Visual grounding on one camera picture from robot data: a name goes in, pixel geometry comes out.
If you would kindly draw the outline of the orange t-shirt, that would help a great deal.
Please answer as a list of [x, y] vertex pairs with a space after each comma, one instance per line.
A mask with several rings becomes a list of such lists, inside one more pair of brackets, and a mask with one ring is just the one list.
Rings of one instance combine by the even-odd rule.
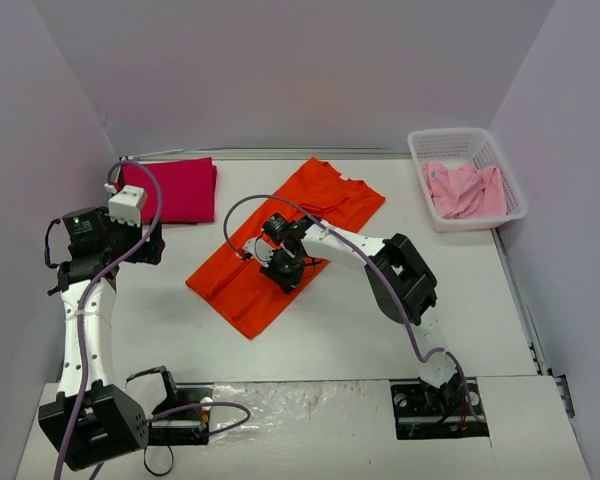
[[300, 236], [313, 223], [288, 199], [323, 222], [358, 233], [385, 197], [362, 180], [344, 179], [331, 164], [307, 160], [187, 280], [248, 339], [262, 333], [326, 268], [324, 256], [306, 253]]

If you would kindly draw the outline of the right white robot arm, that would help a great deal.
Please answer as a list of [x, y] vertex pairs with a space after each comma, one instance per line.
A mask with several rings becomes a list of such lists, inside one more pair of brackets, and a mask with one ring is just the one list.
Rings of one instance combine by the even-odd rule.
[[245, 250], [286, 294], [299, 288], [309, 265], [322, 261], [364, 273], [381, 313], [406, 330], [426, 406], [445, 413], [467, 396], [466, 376], [439, 323], [437, 279], [405, 235], [370, 237], [310, 215], [288, 221], [276, 213]]

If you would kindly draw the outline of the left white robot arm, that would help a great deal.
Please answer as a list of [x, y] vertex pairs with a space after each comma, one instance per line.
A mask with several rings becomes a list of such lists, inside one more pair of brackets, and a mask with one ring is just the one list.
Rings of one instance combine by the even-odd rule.
[[64, 360], [55, 397], [39, 408], [38, 423], [58, 452], [59, 477], [64, 468], [81, 471], [148, 444], [142, 406], [116, 384], [112, 320], [120, 264], [157, 265], [165, 242], [158, 216], [147, 228], [127, 225], [105, 206], [55, 222], [69, 235], [70, 258], [55, 265], [50, 291], [63, 302]]

